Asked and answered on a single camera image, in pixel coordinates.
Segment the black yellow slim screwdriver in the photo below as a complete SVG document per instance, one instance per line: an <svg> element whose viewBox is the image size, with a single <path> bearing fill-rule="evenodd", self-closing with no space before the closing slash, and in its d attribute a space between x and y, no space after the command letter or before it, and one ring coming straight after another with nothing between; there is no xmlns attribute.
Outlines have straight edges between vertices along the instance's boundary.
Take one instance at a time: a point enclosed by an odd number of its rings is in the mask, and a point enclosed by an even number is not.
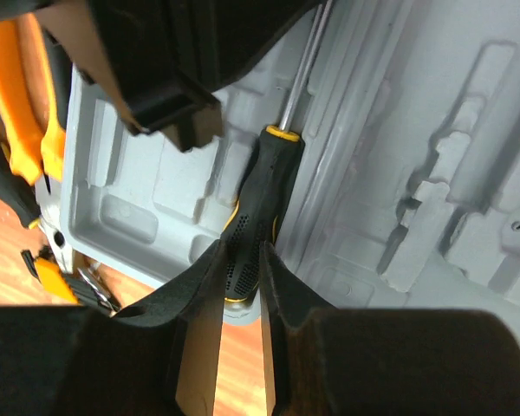
<svg viewBox="0 0 520 416"><path fill-rule="evenodd" d="M314 66L333 4L326 1L316 9L281 118L258 135L235 210L221 235L227 247L224 298L229 303L246 302L254 296L259 280L260 246L276 241L277 226L283 221L304 147L301 135L291 130L291 122Z"/></svg>

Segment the orange black pliers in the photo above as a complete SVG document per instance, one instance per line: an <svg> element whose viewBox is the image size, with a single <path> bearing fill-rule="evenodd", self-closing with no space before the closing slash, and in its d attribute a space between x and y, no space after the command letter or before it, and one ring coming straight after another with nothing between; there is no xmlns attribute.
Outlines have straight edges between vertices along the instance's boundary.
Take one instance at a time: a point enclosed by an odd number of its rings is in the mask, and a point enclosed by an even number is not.
<svg viewBox="0 0 520 416"><path fill-rule="evenodd" d="M61 45L25 14L0 22L0 199L21 225L40 227L60 270L74 270L75 251L59 225L59 192L72 64Z"/></svg>

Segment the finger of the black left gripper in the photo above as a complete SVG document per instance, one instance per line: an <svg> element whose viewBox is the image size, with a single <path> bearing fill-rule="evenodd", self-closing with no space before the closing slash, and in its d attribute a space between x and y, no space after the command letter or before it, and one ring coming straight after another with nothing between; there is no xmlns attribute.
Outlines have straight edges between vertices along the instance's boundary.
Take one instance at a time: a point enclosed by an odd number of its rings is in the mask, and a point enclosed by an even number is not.
<svg viewBox="0 0 520 416"><path fill-rule="evenodd" d="M215 93L258 64L312 1L53 1L39 23L130 133L180 151L224 132Z"/></svg>

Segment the grey plastic tool case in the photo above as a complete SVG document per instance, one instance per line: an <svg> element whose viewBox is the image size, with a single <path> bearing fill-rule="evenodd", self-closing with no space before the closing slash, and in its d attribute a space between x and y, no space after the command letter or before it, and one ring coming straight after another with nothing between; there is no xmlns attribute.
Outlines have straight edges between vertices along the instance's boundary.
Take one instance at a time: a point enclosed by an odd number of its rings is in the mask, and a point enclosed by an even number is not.
<svg viewBox="0 0 520 416"><path fill-rule="evenodd" d="M152 287L194 262L310 26L217 92L225 135L188 153L132 136L76 76L66 239ZM520 1L340 1L294 127L305 149L276 248L298 277L338 307L484 309L520 335Z"/></svg>

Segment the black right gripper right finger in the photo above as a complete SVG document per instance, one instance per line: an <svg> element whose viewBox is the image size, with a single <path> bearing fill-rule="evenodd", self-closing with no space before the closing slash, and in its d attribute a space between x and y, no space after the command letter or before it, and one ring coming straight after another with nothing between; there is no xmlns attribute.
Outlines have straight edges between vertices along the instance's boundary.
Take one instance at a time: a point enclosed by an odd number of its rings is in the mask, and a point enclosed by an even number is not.
<svg viewBox="0 0 520 416"><path fill-rule="evenodd" d="M271 243L260 245L259 266L267 414L324 413L312 314L329 303L285 266Z"/></svg>

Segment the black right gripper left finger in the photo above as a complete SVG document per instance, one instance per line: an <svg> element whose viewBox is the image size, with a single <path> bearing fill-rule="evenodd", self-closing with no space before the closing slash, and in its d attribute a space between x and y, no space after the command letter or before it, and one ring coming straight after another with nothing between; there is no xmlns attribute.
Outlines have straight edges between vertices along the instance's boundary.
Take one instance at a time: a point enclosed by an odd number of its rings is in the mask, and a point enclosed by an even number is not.
<svg viewBox="0 0 520 416"><path fill-rule="evenodd" d="M226 246L217 240L188 269L114 319L129 348L133 415L211 415L224 311Z"/></svg>

